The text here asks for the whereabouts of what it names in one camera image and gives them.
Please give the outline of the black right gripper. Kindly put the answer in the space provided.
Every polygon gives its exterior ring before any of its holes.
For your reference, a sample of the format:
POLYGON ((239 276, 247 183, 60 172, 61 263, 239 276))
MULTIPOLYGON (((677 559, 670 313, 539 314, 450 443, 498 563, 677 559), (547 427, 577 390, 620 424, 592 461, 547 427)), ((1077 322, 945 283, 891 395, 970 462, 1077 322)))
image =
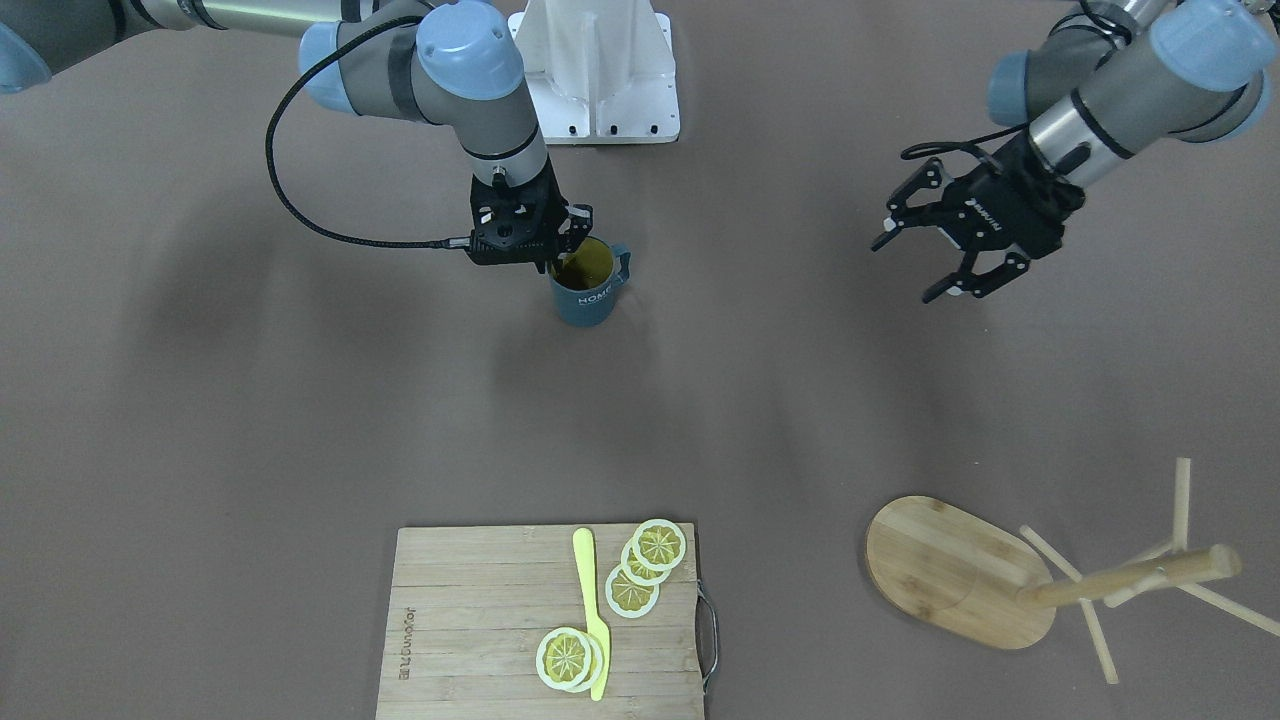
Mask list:
POLYGON ((497 177, 492 182, 471 179, 474 229, 465 252, 472 263, 558 266, 590 234, 593 206, 564 200, 550 161, 527 183, 512 187, 497 177))

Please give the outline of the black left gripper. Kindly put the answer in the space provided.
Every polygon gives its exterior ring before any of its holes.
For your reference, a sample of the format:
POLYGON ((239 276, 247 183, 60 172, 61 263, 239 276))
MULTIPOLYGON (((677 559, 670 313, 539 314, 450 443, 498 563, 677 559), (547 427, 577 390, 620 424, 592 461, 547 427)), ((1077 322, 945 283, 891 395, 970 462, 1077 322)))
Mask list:
MULTIPOLYGON (((936 149, 966 152, 979 161, 943 192, 946 208, 970 202, 977 215, 975 220, 960 224, 960 247, 977 251, 1016 247, 1028 258, 1007 252, 997 266, 979 273, 974 270, 979 254, 966 251, 955 272, 923 292, 923 304, 945 293, 969 293, 983 299, 1025 274, 1030 266, 1029 258, 1041 259, 1062 247, 1065 222, 1083 208, 1085 191, 1050 169, 1027 132, 1015 133, 995 152, 987 152, 972 141, 937 143, 936 149)), ((937 158, 928 159, 913 172, 890 195, 884 229, 872 243, 872 252, 879 251, 906 228, 938 225, 943 219, 940 200, 916 206, 908 201, 919 191, 941 190, 947 183, 943 163, 937 158)))

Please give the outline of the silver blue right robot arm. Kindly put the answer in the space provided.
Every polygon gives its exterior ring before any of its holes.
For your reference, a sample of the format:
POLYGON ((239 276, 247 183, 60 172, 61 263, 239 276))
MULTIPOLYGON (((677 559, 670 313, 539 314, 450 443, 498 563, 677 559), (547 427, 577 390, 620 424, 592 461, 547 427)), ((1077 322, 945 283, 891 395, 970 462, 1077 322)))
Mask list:
POLYGON ((152 29, 244 29, 297 38, 300 78, 268 124, 268 173, 284 199, 275 135, 307 94, 358 117, 448 126, 471 164, 472 229, 435 240, 477 265, 558 268, 593 227, 558 187, 503 14, 489 1, 5 1, 3 92, 47 83, 152 29))

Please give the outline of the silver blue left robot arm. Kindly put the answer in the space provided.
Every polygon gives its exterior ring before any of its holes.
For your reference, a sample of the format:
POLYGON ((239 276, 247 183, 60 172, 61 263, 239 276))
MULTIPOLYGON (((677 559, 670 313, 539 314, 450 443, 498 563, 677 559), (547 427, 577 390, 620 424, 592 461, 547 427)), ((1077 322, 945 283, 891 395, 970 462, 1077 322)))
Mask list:
POLYGON ((902 151, 924 164, 891 193, 874 247, 934 227, 963 259, 923 301, 993 293, 1060 250, 1085 190, 1155 141, 1212 143, 1256 123, 1276 19, 1272 1, 1079 1, 1041 46, 993 69, 1000 149, 978 137, 902 151))

